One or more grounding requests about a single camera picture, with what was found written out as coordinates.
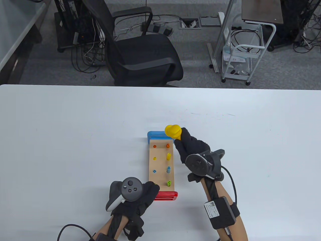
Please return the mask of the person's left hand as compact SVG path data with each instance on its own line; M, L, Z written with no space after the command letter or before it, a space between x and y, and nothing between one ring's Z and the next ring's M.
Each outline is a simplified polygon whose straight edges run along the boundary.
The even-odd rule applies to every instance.
M144 225L141 216L145 213L147 208L154 202L160 187L152 181L148 181L143 185L142 196L134 202L121 202L112 212L111 215L116 218L112 221L112 229L108 231L108 236L116 237L116 225L120 224L122 216L128 218L127 224L121 228L128 240L135 241L144 233L142 226Z

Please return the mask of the person's right hand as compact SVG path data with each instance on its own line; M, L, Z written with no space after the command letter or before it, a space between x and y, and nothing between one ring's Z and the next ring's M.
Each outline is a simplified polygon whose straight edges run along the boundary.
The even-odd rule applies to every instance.
M174 145L180 154L180 159L182 164L185 164L186 158L191 154L200 154L204 151L210 151L210 146L202 140L198 140L197 138L190 135L186 128L181 128L182 133L180 136L180 140L174 140ZM207 177L197 176L194 173L190 173L188 175L189 182L200 182L204 179L207 187L210 187L215 182Z

